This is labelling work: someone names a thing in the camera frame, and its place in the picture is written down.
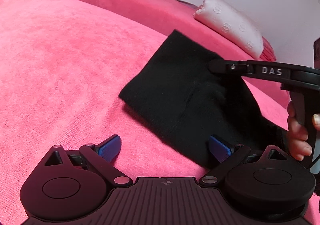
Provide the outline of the right hand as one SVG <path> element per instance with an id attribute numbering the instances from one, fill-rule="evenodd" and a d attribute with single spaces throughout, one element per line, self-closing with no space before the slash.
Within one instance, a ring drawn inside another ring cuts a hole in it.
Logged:
<path id="1" fill-rule="evenodd" d="M 292 101 L 287 106 L 287 112 L 289 114 L 287 118 L 289 129 L 286 139 L 287 148 L 293 158 L 302 161 L 304 157 L 310 156 L 312 153 L 311 145 L 307 142 L 309 135 L 306 128 L 296 119 L 296 111 Z"/>

